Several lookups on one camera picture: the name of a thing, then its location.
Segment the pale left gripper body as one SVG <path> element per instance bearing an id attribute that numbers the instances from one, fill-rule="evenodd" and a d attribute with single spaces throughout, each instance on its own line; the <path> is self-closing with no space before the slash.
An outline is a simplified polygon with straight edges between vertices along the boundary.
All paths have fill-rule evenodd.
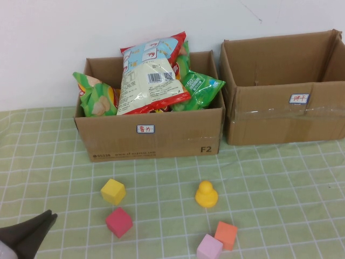
<path id="1" fill-rule="evenodd" d="M 0 241 L 0 259 L 17 259 L 17 254 L 2 241 Z"/>

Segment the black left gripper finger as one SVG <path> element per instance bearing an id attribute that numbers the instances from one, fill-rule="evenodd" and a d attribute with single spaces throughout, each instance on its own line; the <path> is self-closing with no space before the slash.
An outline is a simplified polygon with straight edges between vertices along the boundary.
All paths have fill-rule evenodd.
<path id="1" fill-rule="evenodd" d="M 55 224 L 58 215 L 52 214 L 32 234 L 15 245 L 15 252 L 18 258 L 34 258 L 44 238 Z"/>
<path id="2" fill-rule="evenodd" d="M 1 228 L 1 241 L 6 245 L 16 245 L 40 227 L 45 220 L 52 216 L 52 210 L 12 226 Z"/>

